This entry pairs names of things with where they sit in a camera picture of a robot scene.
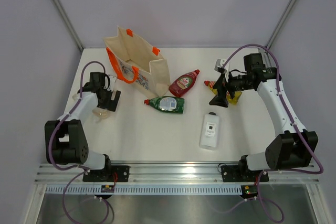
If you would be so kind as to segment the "clear liquid soap bottle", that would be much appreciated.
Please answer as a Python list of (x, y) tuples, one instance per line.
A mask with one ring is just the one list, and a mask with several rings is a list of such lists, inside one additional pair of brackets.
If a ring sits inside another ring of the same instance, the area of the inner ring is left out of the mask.
[(90, 115), (96, 117), (96, 121), (105, 120), (111, 116), (111, 111), (98, 107), (98, 98), (94, 93), (85, 92), (80, 99), (80, 94), (74, 94), (72, 99), (77, 102), (81, 101), (75, 111), (71, 113), (71, 118), (81, 119), (83, 122)]

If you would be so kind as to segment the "green dish soap bottle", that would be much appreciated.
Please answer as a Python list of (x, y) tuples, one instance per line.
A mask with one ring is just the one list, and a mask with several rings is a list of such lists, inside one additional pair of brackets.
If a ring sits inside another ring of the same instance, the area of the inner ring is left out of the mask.
[(144, 104), (163, 113), (183, 114), (185, 100), (178, 97), (162, 96), (146, 99)]

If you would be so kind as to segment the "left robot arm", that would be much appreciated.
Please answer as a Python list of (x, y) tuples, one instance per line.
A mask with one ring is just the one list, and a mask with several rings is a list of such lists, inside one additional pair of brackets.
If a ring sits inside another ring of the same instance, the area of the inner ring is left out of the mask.
[(117, 78), (104, 72), (91, 72), (89, 81), (81, 84), (75, 94), (75, 105), (57, 120), (45, 124), (47, 161), (58, 170), (79, 167), (85, 175), (96, 176), (105, 182), (113, 176), (110, 158), (91, 151), (83, 124), (94, 109), (114, 112), (120, 91), (114, 91)]

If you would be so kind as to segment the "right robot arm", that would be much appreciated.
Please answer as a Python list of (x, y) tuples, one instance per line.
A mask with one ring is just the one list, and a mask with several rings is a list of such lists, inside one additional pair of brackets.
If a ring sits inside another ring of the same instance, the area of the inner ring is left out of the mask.
[(318, 143), (314, 131), (300, 122), (285, 94), (277, 68), (266, 67), (260, 53), (244, 57), (245, 70), (233, 76), (226, 59), (217, 59), (215, 71), (220, 76), (213, 87), (217, 93), (210, 105), (228, 107), (238, 91), (255, 90), (263, 100), (275, 130), (275, 139), (264, 152), (244, 155), (238, 162), (237, 174), (250, 180), (262, 170), (290, 170), (307, 167)]

